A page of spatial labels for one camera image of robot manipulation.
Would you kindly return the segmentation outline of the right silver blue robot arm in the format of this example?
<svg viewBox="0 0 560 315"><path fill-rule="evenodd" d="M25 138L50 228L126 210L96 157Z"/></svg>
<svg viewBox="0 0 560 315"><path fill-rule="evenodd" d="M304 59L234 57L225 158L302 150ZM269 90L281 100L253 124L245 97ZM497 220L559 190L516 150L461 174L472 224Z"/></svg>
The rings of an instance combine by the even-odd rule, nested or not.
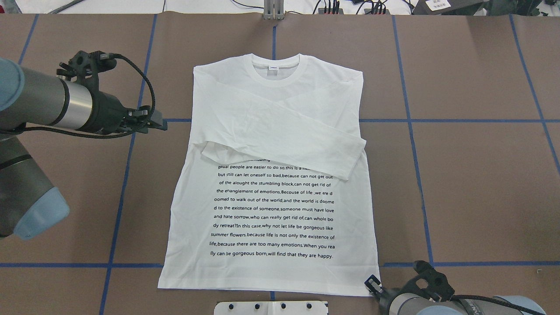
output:
<svg viewBox="0 0 560 315"><path fill-rule="evenodd" d="M420 288L417 282L426 281ZM444 299L442 289L432 289L436 280L416 276L402 288L387 289L375 275L364 282L376 297L382 315L544 315L532 299L520 295L483 297L452 295Z"/></svg>

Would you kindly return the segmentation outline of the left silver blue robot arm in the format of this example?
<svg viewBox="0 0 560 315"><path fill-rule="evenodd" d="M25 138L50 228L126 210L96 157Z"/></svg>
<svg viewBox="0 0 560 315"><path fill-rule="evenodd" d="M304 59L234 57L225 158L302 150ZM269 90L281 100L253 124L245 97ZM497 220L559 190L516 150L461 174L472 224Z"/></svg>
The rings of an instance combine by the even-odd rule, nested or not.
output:
<svg viewBox="0 0 560 315"><path fill-rule="evenodd" d="M127 108L99 88L99 74L124 60L150 90L151 105ZM19 135L32 131L112 139L168 129L155 108L153 86L130 59L113 52L79 51L55 76L1 60L0 234L29 240L68 217L70 208Z"/></svg>

